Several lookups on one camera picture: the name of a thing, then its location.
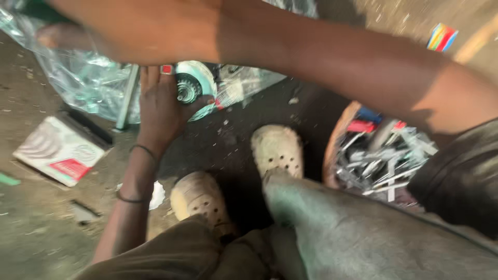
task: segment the plastic wrap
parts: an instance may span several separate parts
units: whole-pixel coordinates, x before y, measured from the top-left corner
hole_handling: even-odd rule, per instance
[[[116,121],[124,98],[131,65],[121,64],[95,51],[54,50],[39,45],[35,32],[45,22],[11,12],[20,1],[0,0],[0,29],[21,46],[33,51],[49,83],[62,99],[74,108]],[[266,2],[308,17],[318,17],[312,0],[266,0]],[[281,81],[285,76],[271,71],[220,65],[217,106],[221,109]],[[128,109],[128,123],[140,122],[139,94],[134,94]]]

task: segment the blue object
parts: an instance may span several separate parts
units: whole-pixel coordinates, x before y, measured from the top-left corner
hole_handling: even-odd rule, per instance
[[[382,115],[380,113],[372,111],[371,109],[365,106],[362,106],[358,110],[357,114],[358,114],[358,119],[363,121],[371,121],[376,124],[379,124],[382,121]]]

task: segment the crocs shoe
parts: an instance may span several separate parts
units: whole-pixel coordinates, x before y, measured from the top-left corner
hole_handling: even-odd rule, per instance
[[[206,172],[193,172],[179,180],[171,190],[170,201],[179,221],[200,214],[218,237],[237,233],[218,184]]]
[[[251,148],[259,174],[280,168],[295,178],[303,177],[301,139],[291,128],[267,125],[257,129],[251,138]]]

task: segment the dirt floor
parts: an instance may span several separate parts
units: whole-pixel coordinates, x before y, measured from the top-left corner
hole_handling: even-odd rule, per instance
[[[317,0],[320,16],[371,30],[406,36],[425,45],[432,28],[443,22],[460,31],[448,55],[498,13],[494,0]],[[468,65],[498,83],[498,34]],[[113,202],[114,190],[126,167],[137,127],[114,134],[115,147],[69,191],[40,180],[10,163],[12,152],[62,100],[48,84],[33,54],[0,33],[0,171],[22,183],[0,185],[0,271],[5,279],[66,279],[87,265]],[[299,103],[289,105],[289,99]],[[192,123],[166,153],[159,178],[168,194],[175,180],[194,170],[215,175],[231,217],[242,231],[271,223],[260,194],[249,139],[269,123],[295,128],[305,143],[305,174],[319,180],[328,137],[348,101],[317,85],[287,78],[255,95],[246,108],[214,113]],[[90,116],[106,130],[113,123]],[[79,225],[70,209],[76,199],[102,216]],[[149,237],[176,223],[166,200],[152,210]]]

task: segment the brown pants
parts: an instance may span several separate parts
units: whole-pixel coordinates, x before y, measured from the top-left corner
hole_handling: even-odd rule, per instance
[[[424,218],[281,173],[263,192],[279,226],[222,248],[194,216],[78,279],[498,279],[492,247]]]

